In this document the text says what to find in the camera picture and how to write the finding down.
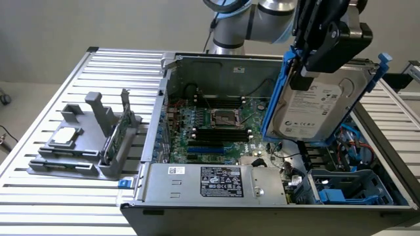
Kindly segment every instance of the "blue pcie slot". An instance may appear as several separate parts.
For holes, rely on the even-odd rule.
[[[187,149],[187,152],[194,152],[194,153],[218,153],[218,154],[225,154],[225,148],[209,148],[209,147],[190,147]]]

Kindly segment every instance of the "blue latch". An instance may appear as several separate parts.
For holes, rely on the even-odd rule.
[[[362,199],[346,199],[342,189],[323,189],[319,193],[325,204],[373,205],[379,200],[378,195]]]
[[[131,189],[133,179],[121,179],[119,189]]]
[[[390,66],[389,66],[389,62],[393,61],[393,56],[390,56],[389,53],[382,53],[378,58],[381,59],[381,63],[379,63],[379,69],[377,71],[377,74],[369,84],[367,87],[367,92],[371,92],[377,86],[378,81],[382,79],[382,77],[385,76],[385,74],[389,72]]]

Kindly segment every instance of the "sticker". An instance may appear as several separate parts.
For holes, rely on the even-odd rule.
[[[295,90],[281,125],[285,135],[314,138],[342,96],[338,85],[314,82],[309,91]]]
[[[243,198],[243,177],[239,167],[202,167],[203,197]]]
[[[169,168],[169,175],[183,175],[183,174],[186,174],[185,166],[171,166]]]
[[[234,67],[234,73],[245,73],[246,68],[245,67]]]

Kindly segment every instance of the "metal rail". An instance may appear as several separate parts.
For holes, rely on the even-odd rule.
[[[82,109],[90,110],[85,96],[98,91],[103,94],[105,105],[122,112],[121,93],[126,88],[130,89],[131,109],[146,122],[130,150],[123,175],[131,177],[138,173],[147,123],[163,78],[162,56],[162,52],[121,49],[99,49],[86,54],[0,166],[0,235],[137,235],[117,207],[117,196],[129,198],[134,190],[119,190],[117,181],[35,176],[27,174],[26,169],[63,119],[59,111],[65,105],[78,103]],[[417,128],[420,132],[419,123],[413,121],[414,115],[409,115],[413,113],[405,111],[394,95],[381,82],[362,103],[420,178],[420,166],[415,165],[420,163],[420,156],[417,156],[420,133],[411,131]],[[415,235],[411,232],[385,231],[378,236]]]
[[[420,118],[381,80],[361,101],[405,163],[420,181]]]

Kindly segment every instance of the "white wall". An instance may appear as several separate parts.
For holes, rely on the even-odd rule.
[[[420,59],[419,0],[370,0],[362,19],[399,71]],[[89,46],[201,51],[213,12],[202,0],[0,0],[0,80],[62,83]],[[247,42],[247,52],[283,54],[289,45]]]

